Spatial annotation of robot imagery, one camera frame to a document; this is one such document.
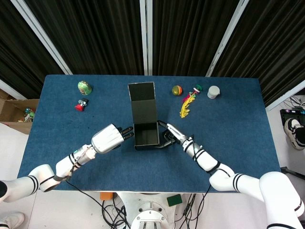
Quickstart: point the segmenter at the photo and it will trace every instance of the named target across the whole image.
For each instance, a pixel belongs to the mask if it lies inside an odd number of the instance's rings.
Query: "black curtain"
[[[153,75],[204,76],[238,1],[153,1]]]
[[[63,74],[13,4],[1,1],[0,79],[24,95],[39,98],[47,74]]]
[[[143,74],[139,0],[26,0],[73,74]]]
[[[265,105],[303,81],[304,0],[250,1],[213,76],[258,78]]]

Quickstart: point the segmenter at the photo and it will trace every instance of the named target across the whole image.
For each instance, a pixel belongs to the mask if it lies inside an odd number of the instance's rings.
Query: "orange object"
[[[101,200],[110,200],[113,198],[113,192],[100,192]]]

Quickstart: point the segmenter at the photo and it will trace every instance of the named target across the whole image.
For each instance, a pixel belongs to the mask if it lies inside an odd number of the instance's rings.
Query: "black box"
[[[160,144],[154,82],[128,84],[134,128],[134,148],[151,149]]]

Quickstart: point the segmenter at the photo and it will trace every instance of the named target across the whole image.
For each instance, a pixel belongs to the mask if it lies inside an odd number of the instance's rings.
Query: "open box lid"
[[[134,124],[157,122],[154,82],[128,84]]]

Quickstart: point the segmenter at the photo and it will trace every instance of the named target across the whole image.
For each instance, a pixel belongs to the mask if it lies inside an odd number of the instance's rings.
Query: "cardboard box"
[[[160,144],[154,82],[128,84],[134,129],[134,147],[150,149]]]
[[[24,119],[25,108],[37,108],[39,99],[27,100],[5,100],[0,112],[0,123],[3,123],[24,134],[29,134],[32,123],[19,123],[18,120]]]

